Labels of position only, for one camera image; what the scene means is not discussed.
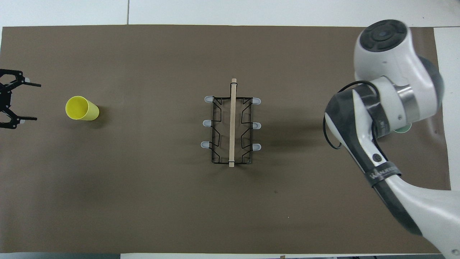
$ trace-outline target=cup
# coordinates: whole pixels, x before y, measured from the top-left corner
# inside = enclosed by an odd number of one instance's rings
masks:
[[[65,104],[65,113],[74,120],[94,120],[99,116],[99,108],[83,96],[74,96]]]

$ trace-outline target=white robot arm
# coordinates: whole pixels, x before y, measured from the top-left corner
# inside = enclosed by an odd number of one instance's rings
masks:
[[[439,72],[415,53],[410,28],[396,20],[374,23],[359,35],[354,66],[357,86],[332,97],[325,122],[392,215],[446,258],[460,259],[460,192],[406,183],[374,143],[437,112],[444,93]]]

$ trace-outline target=brown table mat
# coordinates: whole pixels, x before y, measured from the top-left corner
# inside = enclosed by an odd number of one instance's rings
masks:
[[[362,28],[65,26],[3,29],[2,68],[42,88],[13,91],[35,116],[0,137],[0,252],[437,253],[409,234],[345,149],[324,108],[354,80]],[[431,28],[414,28],[437,62]],[[206,95],[254,96],[262,150],[210,162]],[[82,95],[93,122],[69,119]],[[403,179],[449,188],[442,114],[381,140]]]

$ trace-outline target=wooden stick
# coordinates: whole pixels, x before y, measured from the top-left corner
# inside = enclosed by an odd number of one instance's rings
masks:
[[[230,148],[229,167],[235,166],[235,113],[236,113],[236,78],[230,84]]]

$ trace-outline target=black wire frame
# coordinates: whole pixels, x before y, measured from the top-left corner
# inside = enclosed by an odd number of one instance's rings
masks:
[[[252,97],[237,97],[237,100],[242,100],[243,105],[247,104],[246,107],[242,110],[241,112],[241,124],[249,124],[248,129],[241,134],[240,140],[241,140],[241,148],[245,149],[248,148],[247,152],[245,152],[243,155],[241,155],[241,162],[235,162],[237,165],[247,165],[251,163],[251,151],[253,150],[252,144],[253,144],[253,123],[252,123]],[[210,150],[211,150],[211,162],[214,164],[222,164],[225,165],[229,162],[222,162],[220,159],[220,155],[216,152],[215,147],[220,146],[220,139],[221,139],[221,134],[217,129],[214,127],[215,123],[219,123],[222,121],[222,108],[220,107],[223,103],[223,100],[230,100],[230,97],[215,97],[213,96],[213,119],[211,120],[211,128],[212,128],[212,135],[211,135],[211,141],[209,142],[210,145]],[[249,120],[243,122],[243,114],[244,112],[249,109]],[[216,113],[219,114],[219,119],[215,118]],[[243,139],[248,139],[249,144],[243,145]]]

